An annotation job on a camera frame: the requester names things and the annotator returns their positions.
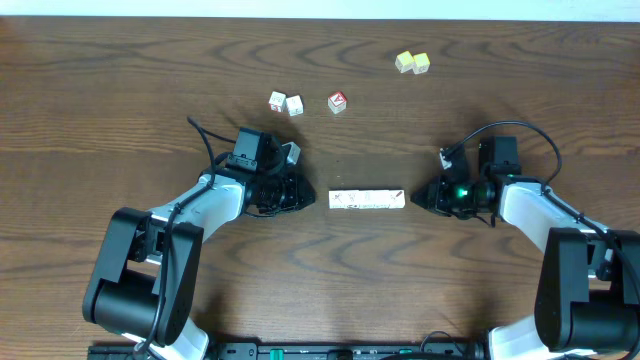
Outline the white block blue edge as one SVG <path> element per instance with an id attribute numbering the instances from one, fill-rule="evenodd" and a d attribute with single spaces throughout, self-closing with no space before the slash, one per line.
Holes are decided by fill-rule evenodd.
<path id="1" fill-rule="evenodd" d="M 403 190 L 390 190 L 389 191 L 389 208 L 401 209 L 405 207 L 405 193 Z"/>

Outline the white dragonfly block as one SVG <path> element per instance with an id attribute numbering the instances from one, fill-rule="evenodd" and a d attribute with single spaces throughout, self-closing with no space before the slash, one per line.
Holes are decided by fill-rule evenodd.
<path id="1" fill-rule="evenodd" d="M 347 204 L 344 200 L 344 191 L 332 190 L 329 192 L 329 208 L 330 209 L 344 209 Z"/>

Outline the plain white block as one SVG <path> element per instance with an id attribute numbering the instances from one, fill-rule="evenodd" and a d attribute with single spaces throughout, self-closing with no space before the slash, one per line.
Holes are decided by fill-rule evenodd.
<path id="1" fill-rule="evenodd" d="M 390 207 L 392 197 L 389 190 L 376 190 L 372 199 L 374 200 L 374 207 L 376 209 L 387 209 Z"/>

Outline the white block with oval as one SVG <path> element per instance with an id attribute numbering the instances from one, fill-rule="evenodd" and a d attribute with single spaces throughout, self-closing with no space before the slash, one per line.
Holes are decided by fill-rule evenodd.
<path id="1" fill-rule="evenodd" d="M 359 203 L 359 191 L 358 190 L 348 190 L 344 194 L 344 204 L 346 208 L 354 208 L 357 209 L 360 207 Z"/>

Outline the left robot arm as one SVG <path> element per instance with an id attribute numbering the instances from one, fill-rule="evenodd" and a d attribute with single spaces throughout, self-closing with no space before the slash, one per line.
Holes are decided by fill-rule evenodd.
<path id="1" fill-rule="evenodd" d="M 250 208 L 256 218 L 272 218 L 315 201 L 297 166 L 297 144 L 247 128 L 233 144 L 211 154 L 196 184 L 176 199 L 111 217 L 82 314 L 134 341 L 136 357 L 204 358 L 209 337 L 190 318 L 203 243 Z"/>

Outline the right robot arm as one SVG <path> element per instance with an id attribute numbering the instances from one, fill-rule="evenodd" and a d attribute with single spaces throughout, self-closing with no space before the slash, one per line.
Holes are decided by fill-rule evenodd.
<path id="1" fill-rule="evenodd" d="M 478 180 L 462 146 L 442 150 L 440 159 L 443 174 L 412 194 L 413 203 L 459 220 L 490 215 L 490 226 L 502 220 L 516 227 L 543 254 L 533 314 L 491 330 L 489 358 L 638 355 L 638 233 L 610 230 L 522 175 L 513 137 L 480 142 Z"/>

